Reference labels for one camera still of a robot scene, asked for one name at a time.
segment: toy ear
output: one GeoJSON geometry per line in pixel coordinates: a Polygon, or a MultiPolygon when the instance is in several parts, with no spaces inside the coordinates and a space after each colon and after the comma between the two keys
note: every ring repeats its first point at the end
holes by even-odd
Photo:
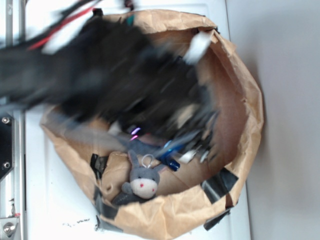
{"type": "Polygon", "coordinates": [[[158,173],[162,173],[166,169],[167,169],[167,166],[162,163],[153,168],[153,170],[156,170],[158,173]]]}
{"type": "Polygon", "coordinates": [[[135,153],[135,151],[133,150],[129,150],[128,151],[128,157],[132,163],[132,167],[135,169],[135,168],[139,168],[140,165],[139,165],[139,160],[137,158],[137,154],[135,153]]]}

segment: plush toy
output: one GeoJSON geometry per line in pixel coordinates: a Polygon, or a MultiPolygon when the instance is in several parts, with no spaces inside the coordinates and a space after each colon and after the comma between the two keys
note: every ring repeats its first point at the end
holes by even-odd
{"type": "Polygon", "coordinates": [[[165,165],[160,164],[150,168],[154,160],[151,154],[147,154],[142,158],[142,166],[140,166],[137,155],[133,150],[128,151],[128,157],[132,163],[129,177],[130,183],[125,182],[122,185],[122,192],[112,201],[115,205],[126,205],[133,202],[144,203],[154,198],[160,182],[159,172],[165,167],[165,165]],[[151,161],[148,165],[145,165],[144,161],[149,157],[151,157],[151,161]]]}

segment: screw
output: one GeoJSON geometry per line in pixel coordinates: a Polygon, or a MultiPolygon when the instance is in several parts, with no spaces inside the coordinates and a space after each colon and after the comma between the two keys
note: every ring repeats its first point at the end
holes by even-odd
{"type": "Polygon", "coordinates": [[[8,168],[10,168],[10,163],[9,163],[9,162],[5,162],[5,163],[3,164],[3,166],[4,166],[6,169],[8,169],[8,168]]]}
{"type": "Polygon", "coordinates": [[[2,122],[4,123],[4,124],[9,124],[11,121],[10,121],[10,118],[9,117],[3,117],[2,118],[2,122]]]}
{"type": "Polygon", "coordinates": [[[8,222],[6,225],[3,227],[3,231],[5,234],[10,235],[13,234],[16,230],[16,226],[13,225],[11,222],[8,222]]]}

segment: brown paper bag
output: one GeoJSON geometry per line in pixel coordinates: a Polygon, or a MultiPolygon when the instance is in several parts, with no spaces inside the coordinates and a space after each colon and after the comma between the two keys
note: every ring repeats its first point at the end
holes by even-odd
{"type": "MultiPolygon", "coordinates": [[[[125,14],[105,16],[123,20],[125,14]]],[[[134,24],[148,34],[154,44],[170,42],[172,50],[183,55],[198,31],[212,33],[211,45],[197,65],[199,81],[208,84],[216,98],[220,114],[214,131],[215,159],[200,163],[193,159],[177,172],[161,173],[157,197],[143,204],[131,203],[119,208],[112,199],[129,180],[131,164],[127,154],[112,152],[94,144],[67,139],[63,131],[42,127],[55,150],[73,174],[80,188],[100,212],[101,226],[139,235],[147,239],[167,240],[191,231],[207,220],[223,214],[238,202],[242,187],[255,159],[263,127],[262,93],[237,55],[236,47],[221,37],[208,18],[171,10],[136,12],[134,24]],[[101,180],[90,167],[92,153],[109,155],[101,180]]],[[[108,129],[99,119],[91,125],[108,129]]]]}

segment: wire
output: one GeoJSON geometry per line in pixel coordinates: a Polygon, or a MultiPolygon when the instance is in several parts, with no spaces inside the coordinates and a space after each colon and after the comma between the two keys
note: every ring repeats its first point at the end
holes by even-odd
{"type": "Polygon", "coordinates": [[[58,25],[57,27],[55,27],[47,37],[41,39],[40,41],[34,43],[33,45],[31,45],[28,50],[34,50],[34,49],[37,49],[37,48],[40,48],[41,46],[45,45],[50,39],[51,37],[53,36],[53,34],[55,34],[56,32],[58,32],[60,29],[62,29],[65,25],[71,23],[72,21],[80,18],[81,16],[89,13],[90,11],[92,11],[94,9],[94,5],[81,11],[81,12],[78,12],[77,14],[73,15],[73,16],[70,16],[66,19],[64,19],[60,25],[58,25]]]}

